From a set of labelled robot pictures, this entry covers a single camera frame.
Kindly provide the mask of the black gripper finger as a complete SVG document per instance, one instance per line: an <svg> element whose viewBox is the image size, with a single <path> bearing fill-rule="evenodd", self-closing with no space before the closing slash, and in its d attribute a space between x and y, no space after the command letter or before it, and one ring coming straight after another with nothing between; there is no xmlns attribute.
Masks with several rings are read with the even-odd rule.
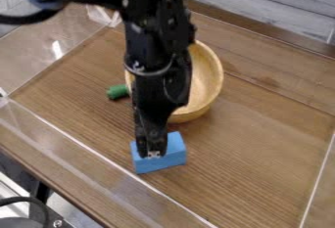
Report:
<svg viewBox="0 0 335 228"><path fill-rule="evenodd" d="M135 129L138 153L142 158L147 158L150 153L159 153L163 156L168 148L168 132L152 129L146 133L143 127Z"/></svg>

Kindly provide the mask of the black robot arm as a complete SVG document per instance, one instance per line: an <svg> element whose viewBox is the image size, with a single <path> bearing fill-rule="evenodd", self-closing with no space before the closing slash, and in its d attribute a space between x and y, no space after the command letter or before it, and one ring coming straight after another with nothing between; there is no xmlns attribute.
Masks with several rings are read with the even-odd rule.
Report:
<svg viewBox="0 0 335 228"><path fill-rule="evenodd" d="M0 14L1 24L40 23L72 3L116 11L124 23L124 67L131 86L139 156L162 157L168 149L168 118L188 104L196 26L184 0L28 0L39 10L24 16Z"/></svg>

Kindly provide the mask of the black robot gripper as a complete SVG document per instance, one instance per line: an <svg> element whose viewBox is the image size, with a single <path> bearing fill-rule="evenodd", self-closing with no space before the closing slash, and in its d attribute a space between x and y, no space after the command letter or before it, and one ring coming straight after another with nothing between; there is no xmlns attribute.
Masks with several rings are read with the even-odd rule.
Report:
<svg viewBox="0 0 335 228"><path fill-rule="evenodd" d="M126 23L126 70L135 76L135 133L162 134L171 114L188 104L195 25L183 0L156 0L139 22Z"/></svg>

